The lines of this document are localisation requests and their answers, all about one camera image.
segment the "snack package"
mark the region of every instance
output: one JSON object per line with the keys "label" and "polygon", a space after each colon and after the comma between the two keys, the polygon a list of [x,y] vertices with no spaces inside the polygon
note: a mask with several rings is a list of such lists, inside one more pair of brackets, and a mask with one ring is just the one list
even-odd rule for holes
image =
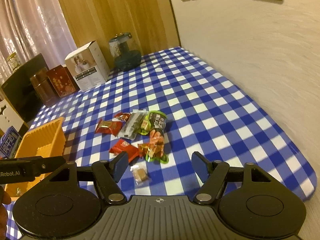
{"label": "snack package", "polygon": [[145,156],[147,162],[157,160],[161,163],[168,163],[169,158],[164,153],[164,134],[160,129],[153,129],[150,132],[150,142],[138,144],[139,155]]}
{"label": "snack package", "polygon": [[139,150],[137,147],[132,146],[127,141],[120,139],[117,143],[111,147],[110,153],[118,155],[122,152],[127,152],[129,157],[129,163],[133,161],[134,158],[139,157]]}
{"label": "snack package", "polygon": [[144,118],[138,133],[148,135],[151,129],[159,128],[164,130],[167,116],[161,111],[150,111]]}
{"label": "snack package", "polygon": [[134,140],[145,116],[148,114],[146,110],[133,110],[129,120],[118,133],[118,137]]}
{"label": "snack package", "polygon": [[94,133],[113,134],[117,136],[121,127],[122,123],[120,121],[103,121],[101,118]]}
{"label": "snack package", "polygon": [[130,168],[130,171],[133,173],[133,177],[137,185],[140,185],[149,179],[145,169],[140,168],[139,165],[133,165]]}
{"label": "snack package", "polygon": [[131,114],[130,113],[122,113],[122,112],[119,112],[118,114],[116,114],[114,116],[114,118],[120,120],[120,121],[125,121],[127,122],[130,118]]}

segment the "circular pad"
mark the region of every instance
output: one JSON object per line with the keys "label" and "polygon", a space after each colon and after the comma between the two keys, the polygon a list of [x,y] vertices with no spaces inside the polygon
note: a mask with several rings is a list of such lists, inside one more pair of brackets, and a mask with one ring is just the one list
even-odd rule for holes
{"label": "circular pad", "polygon": [[46,216],[59,216],[67,213],[73,207],[71,198],[64,195],[49,195],[38,200],[37,210]]}
{"label": "circular pad", "polygon": [[247,200],[247,208],[254,214],[262,217],[271,217],[283,210],[281,200],[276,197],[259,195]]}
{"label": "circular pad", "polygon": [[230,227],[248,237],[281,238],[296,233],[305,219],[303,203],[293,193],[289,192],[292,197],[285,193],[268,195],[268,191],[241,187],[221,198],[218,212]]}
{"label": "circular pad", "polygon": [[30,190],[13,207],[20,230],[35,238],[66,238],[91,226],[100,214],[100,201],[79,187],[51,187]]}

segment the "green snack package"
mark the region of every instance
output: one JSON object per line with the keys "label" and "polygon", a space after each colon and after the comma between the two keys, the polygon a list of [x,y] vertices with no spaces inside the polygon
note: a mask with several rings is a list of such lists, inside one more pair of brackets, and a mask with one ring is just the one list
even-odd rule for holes
{"label": "green snack package", "polygon": [[149,152],[146,154],[146,161],[147,162],[153,162],[154,160],[157,160],[157,161],[159,161],[159,162],[161,162],[161,163],[164,163],[164,164],[166,164],[166,163],[168,163],[169,162],[169,158],[167,157],[167,155],[166,154],[163,154],[163,156],[162,157],[153,157],[153,158],[150,158],[150,156],[149,156]]}
{"label": "green snack package", "polygon": [[161,111],[150,111],[143,120],[138,133],[148,135],[151,129],[164,130],[167,122],[167,116]]}

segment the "brown box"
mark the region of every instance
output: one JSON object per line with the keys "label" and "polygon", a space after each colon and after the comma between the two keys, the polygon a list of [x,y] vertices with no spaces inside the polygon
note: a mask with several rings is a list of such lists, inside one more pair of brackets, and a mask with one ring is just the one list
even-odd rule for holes
{"label": "brown box", "polygon": [[67,67],[59,65],[47,72],[47,75],[58,93],[63,98],[79,90]]}

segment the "white box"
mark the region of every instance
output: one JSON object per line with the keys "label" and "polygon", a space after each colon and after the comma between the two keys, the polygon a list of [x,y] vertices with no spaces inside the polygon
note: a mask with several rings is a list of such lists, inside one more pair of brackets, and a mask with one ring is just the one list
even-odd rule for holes
{"label": "white box", "polygon": [[71,52],[65,62],[82,92],[108,80],[110,69],[96,41]]}

